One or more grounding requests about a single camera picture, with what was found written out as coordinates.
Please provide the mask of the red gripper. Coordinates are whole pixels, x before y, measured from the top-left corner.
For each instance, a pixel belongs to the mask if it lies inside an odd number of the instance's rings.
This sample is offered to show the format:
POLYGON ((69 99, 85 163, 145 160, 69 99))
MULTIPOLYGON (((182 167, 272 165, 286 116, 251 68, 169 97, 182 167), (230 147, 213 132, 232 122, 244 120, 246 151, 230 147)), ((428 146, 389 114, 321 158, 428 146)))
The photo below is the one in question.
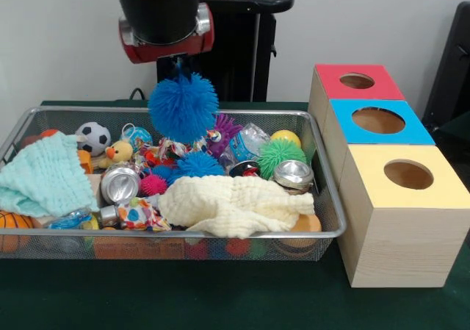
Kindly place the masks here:
MULTIPOLYGON (((140 40, 125 17, 118 22, 120 42, 129 60, 134 64, 157 61, 159 58, 195 55, 212 50, 214 45, 214 20, 207 3, 198 5, 195 30, 183 40, 166 45, 153 45, 140 40)), ((180 73, 178 57, 170 59, 169 78, 176 79, 180 73)), ((191 80, 191 58, 181 57, 181 73, 191 80)))

